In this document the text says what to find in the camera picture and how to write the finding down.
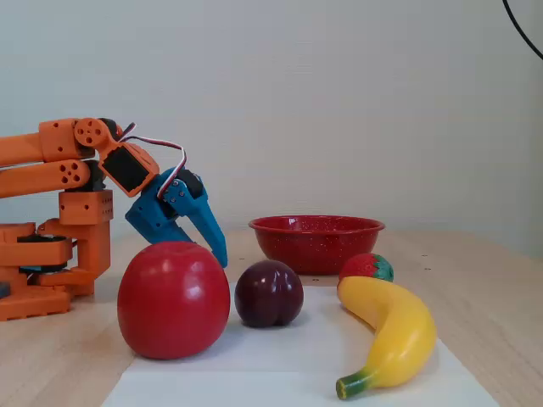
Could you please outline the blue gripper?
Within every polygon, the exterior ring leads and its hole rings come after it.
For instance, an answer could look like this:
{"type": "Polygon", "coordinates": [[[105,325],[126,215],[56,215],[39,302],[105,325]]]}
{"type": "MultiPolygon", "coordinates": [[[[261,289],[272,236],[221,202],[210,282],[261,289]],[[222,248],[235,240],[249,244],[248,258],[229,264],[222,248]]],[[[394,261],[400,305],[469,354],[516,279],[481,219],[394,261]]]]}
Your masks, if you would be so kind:
{"type": "Polygon", "coordinates": [[[159,195],[160,188],[174,169],[153,179],[126,213],[126,220],[150,243],[186,242],[193,239],[176,223],[187,217],[210,246],[221,265],[228,263],[226,238],[210,208],[201,178],[192,171],[179,170],[172,183],[159,195]]]}

